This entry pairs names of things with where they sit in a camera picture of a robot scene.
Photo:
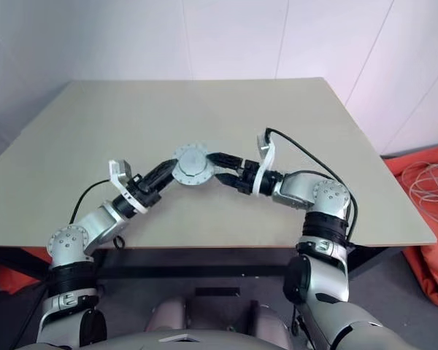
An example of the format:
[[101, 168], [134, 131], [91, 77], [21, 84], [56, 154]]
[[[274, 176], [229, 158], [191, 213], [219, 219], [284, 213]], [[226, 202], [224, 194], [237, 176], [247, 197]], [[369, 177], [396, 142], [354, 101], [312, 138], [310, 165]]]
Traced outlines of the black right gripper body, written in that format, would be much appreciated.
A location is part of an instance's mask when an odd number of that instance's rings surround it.
[[246, 195], [253, 193], [253, 185], [259, 168], [260, 164], [258, 162], [245, 160], [237, 169], [238, 179], [235, 181], [235, 188], [239, 193]]

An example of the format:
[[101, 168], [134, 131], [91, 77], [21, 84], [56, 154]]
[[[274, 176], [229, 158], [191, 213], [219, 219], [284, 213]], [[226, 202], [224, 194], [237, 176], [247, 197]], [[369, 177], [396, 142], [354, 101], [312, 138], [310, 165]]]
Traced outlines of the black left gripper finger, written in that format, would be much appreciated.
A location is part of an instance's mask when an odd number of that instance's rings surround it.
[[[161, 164], [156, 166], [154, 169], [171, 168], [172, 171], [173, 171], [176, 165], [177, 165], [177, 160], [176, 159], [170, 159], [170, 160], [165, 160], [164, 162], [162, 162]], [[142, 179], [142, 183], [144, 185], [148, 185], [148, 174]]]
[[148, 174], [148, 189], [151, 193], [162, 191], [173, 181], [171, 168], [154, 169]]

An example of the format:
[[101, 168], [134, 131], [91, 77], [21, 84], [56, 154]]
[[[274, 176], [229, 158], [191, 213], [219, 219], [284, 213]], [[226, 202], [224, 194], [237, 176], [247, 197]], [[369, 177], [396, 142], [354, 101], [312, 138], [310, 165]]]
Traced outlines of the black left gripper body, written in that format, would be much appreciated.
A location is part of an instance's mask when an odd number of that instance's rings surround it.
[[136, 202], [145, 208], [150, 208], [161, 199], [157, 188], [159, 181], [158, 176], [141, 177], [137, 174], [128, 180], [127, 190]]

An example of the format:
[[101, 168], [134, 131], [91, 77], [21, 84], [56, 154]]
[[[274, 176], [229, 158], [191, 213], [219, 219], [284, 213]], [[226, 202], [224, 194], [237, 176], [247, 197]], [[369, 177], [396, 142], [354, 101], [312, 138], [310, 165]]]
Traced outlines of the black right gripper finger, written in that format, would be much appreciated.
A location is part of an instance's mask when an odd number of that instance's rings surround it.
[[213, 152], [207, 155], [207, 159], [216, 167], [231, 169], [233, 171], [242, 167], [243, 159], [223, 152]]
[[233, 187], [234, 189], [239, 189], [240, 187], [240, 177], [237, 175], [229, 174], [229, 173], [221, 173], [216, 174], [215, 178], [225, 186]]

